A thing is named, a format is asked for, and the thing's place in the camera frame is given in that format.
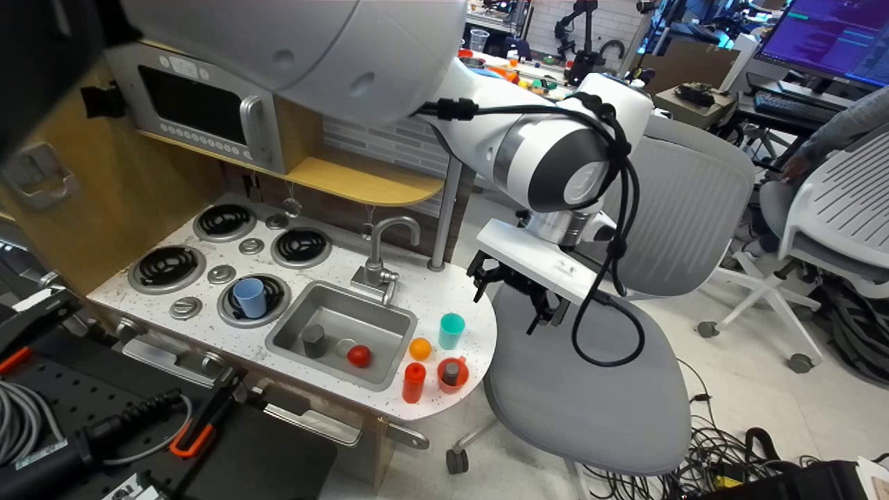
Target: red cup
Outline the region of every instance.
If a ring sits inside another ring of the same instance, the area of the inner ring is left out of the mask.
[[[406,404],[416,404],[423,397],[423,384],[425,384],[425,366],[423,365],[409,365],[406,366],[406,386],[403,386],[399,397]]]
[[[445,395],[452,395],[459,388],[464,388],[464,384],[470,381],[470,366],[464,359],[445,359],[437,369],[439,376],[439,388]]]

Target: red tool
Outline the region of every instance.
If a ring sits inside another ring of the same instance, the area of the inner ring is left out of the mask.
[[[181,458],[181,462],[191,462],[193,456],[199,456],[207,441],[220,433],[220,426],[232,404],[232,388],[241,384],[241,372],[238,369],[227,369],[213,391],[199,404],[199,409],[193,411],[189,427],[182,427],[173,441],[168,441],[168,456]]]

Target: white counter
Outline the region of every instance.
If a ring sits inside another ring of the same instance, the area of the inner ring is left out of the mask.
[[[349,290],[353,272],[367,261],[367,255],[353,252],[346,248],[332,248],[331,255],[307,270],[287,270],[273,261],[270,248],[281,230],[267,229],[257,223],[248,237],[260,240],[263,251],[257,255],[241,255],[238,241],[199,241],[191,230],[191,223],[168,233],[159,244],[191,244],[206,255],[206,272],[216,263],[231,263],[235,276],[278,276],[288,283],[291,290],[291,302],[300,298],[300,291],[313,283],[332,283],[342,290]],[[312,366],[312,361],[298,361],[291,355],[281,355],[267,351],[267,337],[275,330],[281,319],[288,315],[278,318],[270,325],[257,327],[232,327],[220,319],[216,315],[216,300],[224,290],[224,283],[207,283],[206,272],[189,283],[187,290],[168,291],[168,294],[141,294],[128,283],[128,270],[118,270],[113,279],[107,279],[103,286],[96,286],[88,300],[96,305],[105,305],[110,312],[118,312],[131,319],[146,322],[159,330],[175,333],[187,343],[203,345],[207,351],[224,354],[231,359],[241,359],[248,365],[257,365],[278,376],[281,381],[298,381],[306,386],[313,386],[318,391],[353,401],[370,411],[378,411],[391,419],[425,419],[431,415],[439,415],[459,401],[464,401],[487,376],[495,345],[496,345],[496,319],[488,298],[474,298],[474,286],[466,279],[460,268],[445,268],[441,272],[431,272],[420,263],[412,263],[406,258],[389,258],[385,252],[385,268],[393,270],[396,279],[396,291],[391,298],[393,309],[406,309],[416,318],[416,327],[412,340],[431,340],[437,345],[439,340],[439,318],[446,312],[459,312],[466,319],[466,333],[455,351],[437,351],[425,365],[427,377],[425,377],[425,391],[420,404],[406,404],[403,401],[403,369],[412,365],[409,354],[403,355],[391,384],[381,391],[359,386],[346,377],[338,377],[332,372]],[[196,318],[181,322],[168,315],[168,305],[177,298],[199,298],[203,309]],[[470,381],[460,391],[455,395],[441,395],[432,377],[432,369],[441,359],[464,359],[470,366]]]

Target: shelf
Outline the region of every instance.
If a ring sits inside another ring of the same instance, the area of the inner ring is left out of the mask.
[[[302,159],[291,166],[287,181],[325,191],[362,205],[416,205],[437,198],[445,187],[441,179],[427,179],[385,166],[373,159],[325,151],[318,156]]]

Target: cable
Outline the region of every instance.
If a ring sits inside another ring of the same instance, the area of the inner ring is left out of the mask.
[[[705,386],[705,381],[702,381],[702,376],[689,365],[689,361],[682,361],[682,359],[674,359],[681,366],[687,366],[694,377],[696,377],[696,384],[700,384],[700,388],[702,388],[702,395],[694,395],[689,404],[702,404],[705,406],[705,415],[709,415],[709,426],[714,426],[717,427],[717,416],[714,416],[714,395],[712,395],[712,388]]]
[[[182,433],[182,431],[189,427],[189,422],[191,422],[193,406],[191,406],[191,401],[189,401],[187,395],[181,395],[181,401],[182,401],[182,406],[187,406],[187,416],[182,416],[182,422],[181,422],[167,438],[160,438],[159,444],[153,444],[153,447],[146,447],[146,451],[141,451],[141,452],[134,452],[134,456],[105,458],[103,465],[105,465],[105,468],[124,468],[124,465],[141,462],[141,458],[163,451],[163,447],[167,447],[177,433]]]
[[[30,456],[43,426],[56,441],[63,438],[42,395],[20,384],[0,381],[0,468]]]
[[[606,484],[609,493],[589,493],[589,498],[594,500],[655,500],[663,498],[663,484],[662,477],[650,477],[650,476],[616,476],[616,473],[606,473],[606,469],[594,469],[589,465],[581,465],[591,477],[598,477],[599,484]]]
[[[705,404],[712,415],[712,388],[705,377],[687,361],[677,359],[702,386],[689,404]],[[781,462],[771,438],[762,427],[750,427],[744,438],[714,426],[714,415],[705,419],[691,415],[691,444],[682,465],[663,476],[663,498],[702,498],[725,488],[725,480],[755,484],[764,477],[782,476],[798,468],[807,468],[816,458],[802,456],[800,465]]]
[[[587,365],[594,365],[594,366],[621,366],[621,365],[631,365],[632,359],[641,355],[644,351],[644,327],[641,322],[619,302],[614,302],[609,294],[599,294],[599,283],[606,276],[612,276],[612,283],[619,294],[625,294],[621,283],[619,283],[619,258],[625,255],[625,248],[627,248],[627,237],[631,237],[631,229],[637,223],[637,211],[639,211],[639,175],[631,165],[631,144],[625,140],[625,131],[621,125],[616,123],[616,112],[614,106],[602,104],[598,94],[573,94],[575,100],[584,104],[584,109],[589,109],[598,120],[591,120],[589,115],[584,112],[575,112],[575,109],[559,109],[559,106],[496,106],[496,109],[477,109],[477,104],[473,100],[437,100],[437,104],[425,104],[416,115],[432,115],[439,120],[473,120],[473,118],[481,118],[481,115],[562,115],[562,118],[569,118],[581,125],[587,125],[594,137],[599,137],[606,141],[606,156],[609,156],[609,173],[606,173],[606,181],[602,187],[589,194],[587,201],[581,204],[569,204],[569,209],[589,209],[594,205],[609,188],[612,183],[619,179],[619,211],[616,211],[616,226],[614,226],[614,240],[609,241],[609,255],[594,279],[594,283],[589,286],[581,309],[577,309],[577,318],[575,318],[575,325],[573,325],[573,348],[575,354],[587,361]],[[581,348],[581,322],[589,312],[589,305],[599,302],[599,305],[609,305],[614,312],[619,312],[621,318],[631,319],[632,330],[637,330],[637,348],[621,355],[621,359],[594,359],[589,354],[584,354]]]

